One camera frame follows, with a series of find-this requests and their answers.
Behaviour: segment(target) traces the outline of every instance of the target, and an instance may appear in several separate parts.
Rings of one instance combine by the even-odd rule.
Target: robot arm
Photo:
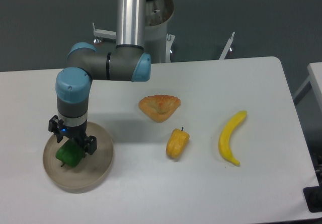
[[[115,53],[97,54],[87,43],[74,45],[67,56],[68,68],[56,79],[58,115],[48,130],[60,142],[74,140],[93,154],[96,138],[86,135],[87,110],[92,80],[143,82],[150,78],[151,57],[144,53],[145,0],[118,0]]]

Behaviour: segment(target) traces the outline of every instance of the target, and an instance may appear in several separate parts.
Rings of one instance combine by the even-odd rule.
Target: toy banana
[[[219,143],[218,143],[218,148],[220,155],[227,161],[233,163],[236,166],[240,165],[240,162],[235,159],[233,156],[230,146],[229,146],[229,139],[234,131],[234,129],[239,126],[243,120],[247,116],[247,111],[240,111],[237,112],[227,123],[223,131],[221,132],[221,135],[219,137]]]

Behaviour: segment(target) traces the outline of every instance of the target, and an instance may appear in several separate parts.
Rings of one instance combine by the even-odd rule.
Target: white table
[[[294,104],[297,105],[308,91],[313,89],[318,105],[322,110],[322,62],[310,63],[307,70],[309,76],[293,95]]]
[[[317,186],[281,63],[273,57],[152,66],[147,83],[94,81],[89,121],[114,140],[113,166],[96,189],[71,194],[47,177],[44,146],[56,114],[59,70],[0,73],[0,223],[260,223],[322,217],[302,189]],[[154,123],[137,107],[148,95],[179,97]],[[247,110],[231,138],[240,167],[217,142],[227,120]],[[190,142],[166,157],[174,128]]]
[[[318,105],[322,110],[322,62],[311,63],[307,67],[310,75],[310,82],[317,99]]]

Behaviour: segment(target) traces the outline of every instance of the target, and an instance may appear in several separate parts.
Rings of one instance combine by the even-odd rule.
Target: blue joint cap
[[[56,78],[57,97],[67,103],[82,102],[90,95],[91,79],[81,68],[68,67]]]
[[[67,58],[69,57],[69,55],[71,54],[71,53],[73,53],[75,50],[77,50],[77,49],[91,49],[91,50],[93,50],[93,51],[97,51],[97,49],[96,49],[96,47],[95,46],[93,46],[93,45],[91,45],[91,44],[88,44],[88,43],[86,43],[86,42],[80,42],[80,43],[77,43],[77,44],[74,44],[74,46],[70,49],[70,52],[68,53],[68,55],[67,55]]]
[[[151,55],[143,53],[139,59],[133,76],[132,82],[147,82],[151,75]]]

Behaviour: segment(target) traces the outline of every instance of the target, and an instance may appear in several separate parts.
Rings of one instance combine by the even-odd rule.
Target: green pepper
[[[67,164],[76,167],[84,156],[84,150],[72,139],[64,143],[56,153],[56,158],[63,162],[61,166]]]

